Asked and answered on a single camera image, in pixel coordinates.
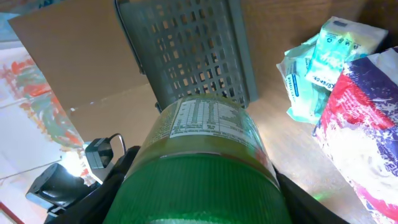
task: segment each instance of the mint green packaging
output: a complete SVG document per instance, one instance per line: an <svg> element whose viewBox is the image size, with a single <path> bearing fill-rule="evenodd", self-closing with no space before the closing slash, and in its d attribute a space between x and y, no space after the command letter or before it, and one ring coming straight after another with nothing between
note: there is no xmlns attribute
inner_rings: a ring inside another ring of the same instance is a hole
<svg viewBox="0 0 398 224"><path fill-rule="evenodd" d="M306 79L332 91L343 64L373 54L388 31L337 17L319 33Z"/></svg>
<svg viewBox="0 0 398 224"><path fill-rule="evenodd" d="M318 35L302 45L285 52L277 65L292 107L287 114L295 121L316 124L325 109L330 92L305 79Z"/></svg>

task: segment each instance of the black cable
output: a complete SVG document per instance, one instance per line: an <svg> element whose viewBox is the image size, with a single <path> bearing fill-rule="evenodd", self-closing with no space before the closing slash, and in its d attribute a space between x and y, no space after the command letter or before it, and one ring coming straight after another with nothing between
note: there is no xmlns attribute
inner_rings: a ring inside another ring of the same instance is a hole
<svg viewBox="0 0 398 224"><path fill-rule="evenodd" d="M112 135L111 137L109 137L109 138L108 138L108 139L109 139L109 142L111 142L112 138L115 138L116 136L119 136L120 141L122 142L123 152L124 152L124 154L126 155L126 145L125 145L125 143L124 143L123 136L122 136L120 133L116 133L116 134Z"/></svg>

